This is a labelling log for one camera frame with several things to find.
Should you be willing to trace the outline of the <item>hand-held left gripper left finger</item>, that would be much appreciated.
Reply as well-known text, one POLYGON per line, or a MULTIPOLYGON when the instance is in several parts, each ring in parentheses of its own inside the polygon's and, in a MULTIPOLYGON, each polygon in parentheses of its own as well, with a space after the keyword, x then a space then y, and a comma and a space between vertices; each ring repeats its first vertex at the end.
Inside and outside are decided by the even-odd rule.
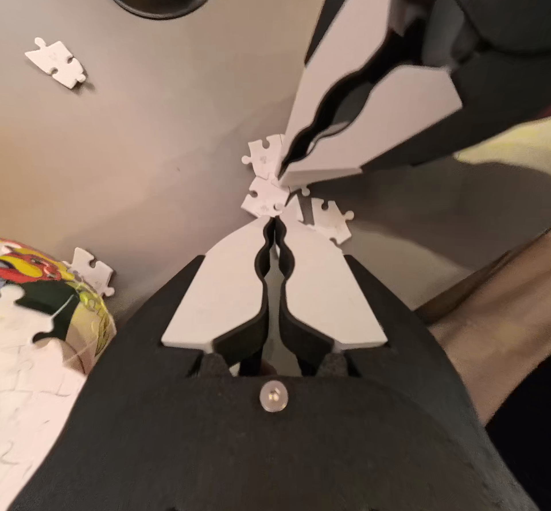
POLYGON ((260 217, 203 257, 162 335, 165 347, 219 354, 229 367, 261 353, 269 330, 270 249, 275 218, 260 217))

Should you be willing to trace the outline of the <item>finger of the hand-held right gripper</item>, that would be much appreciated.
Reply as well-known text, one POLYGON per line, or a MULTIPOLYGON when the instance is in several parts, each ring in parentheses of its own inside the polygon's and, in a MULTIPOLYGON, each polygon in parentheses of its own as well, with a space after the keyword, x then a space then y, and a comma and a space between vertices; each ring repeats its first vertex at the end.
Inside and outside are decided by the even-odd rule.
POLYGON ((461 108, 448 69, 398 66, 371 90, 351 124, 318 140, 304 159, 286 168, 280 181, 300 187, 360 174, 368 162, 461 108))
POLYGON ((382 46, 389 29, 391 0, 344 0, 307 61, 290 113, 278 160, 279 177, 343 177, 360 172, 342 143, 319 141, 303 158, 291 160, 292 145, 312 129, 329 92, 359 72, 382 46))

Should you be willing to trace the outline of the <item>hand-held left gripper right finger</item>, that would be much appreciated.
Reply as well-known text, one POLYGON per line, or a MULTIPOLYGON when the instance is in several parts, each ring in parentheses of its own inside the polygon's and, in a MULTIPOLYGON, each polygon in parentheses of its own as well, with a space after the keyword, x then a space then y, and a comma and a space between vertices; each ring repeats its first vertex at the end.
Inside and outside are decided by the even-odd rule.
POLYGON ((297 220, 277 219, 279 335, 301 374, 327 355, 384 346, 387 335, 342 251, 297 220))

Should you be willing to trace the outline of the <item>joined white puzzle pieces cluster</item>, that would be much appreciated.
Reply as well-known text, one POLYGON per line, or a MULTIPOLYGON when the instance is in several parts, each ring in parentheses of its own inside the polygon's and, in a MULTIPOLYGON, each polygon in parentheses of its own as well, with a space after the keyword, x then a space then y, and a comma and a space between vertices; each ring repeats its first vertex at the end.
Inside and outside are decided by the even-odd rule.
POLYGON ((300 196, 308 198, 313 215, 313 223, 308 227, 336 245, 344 244, 352 238, 348 223, 354 219, 353 211, 341 212, 335 201, 312 197, 305 185, 284 186, 278 181, 275 167, 283 140, 284 134, 274 134, 248 143, 249 154, 241 157, 241 163, 250 167, 255 177, 241 208, 257 218, 289 213, 302 223, 300 196))

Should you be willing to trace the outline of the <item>white puzzle piece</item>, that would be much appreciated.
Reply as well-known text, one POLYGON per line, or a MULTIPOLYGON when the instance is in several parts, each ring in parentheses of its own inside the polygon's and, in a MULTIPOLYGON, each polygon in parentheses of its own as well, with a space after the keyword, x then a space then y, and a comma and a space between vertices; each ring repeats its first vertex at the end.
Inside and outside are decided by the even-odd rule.
POLYGON ((40 70, 68 89, 86 81, 82 64, 63 42, 58 40, 47 45, 44 39, 37 37, 34 43, 37 49, 26 52, 25 56, 40 70))
POLYGON ((68 271, 78 275, 84 282, 93 287, 95 292, 102 297, 110 298, 115 294, 111 280, 115 271, 106 263, 97 260, 86 249, 76 247, 71 262, 63 262, 68 271))

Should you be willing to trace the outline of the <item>partly built colourful puzzle ball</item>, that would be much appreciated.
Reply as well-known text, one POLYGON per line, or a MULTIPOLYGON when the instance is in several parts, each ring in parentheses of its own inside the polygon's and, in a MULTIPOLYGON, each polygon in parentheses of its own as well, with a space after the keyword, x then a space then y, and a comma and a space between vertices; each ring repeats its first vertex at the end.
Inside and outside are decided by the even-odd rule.
POLYGON ((1 510, 42 464, 115 335, 105 297, 63 261, 1 238, 1 510))

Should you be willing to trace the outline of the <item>person's black top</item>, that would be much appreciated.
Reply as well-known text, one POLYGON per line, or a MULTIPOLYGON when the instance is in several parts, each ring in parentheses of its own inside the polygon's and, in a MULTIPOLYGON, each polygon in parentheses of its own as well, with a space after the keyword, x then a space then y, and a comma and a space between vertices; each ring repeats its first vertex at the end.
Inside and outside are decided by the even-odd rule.
POLYGON ((506 398, 486 431, 535 504, 550 510, 550 357, 506 398))

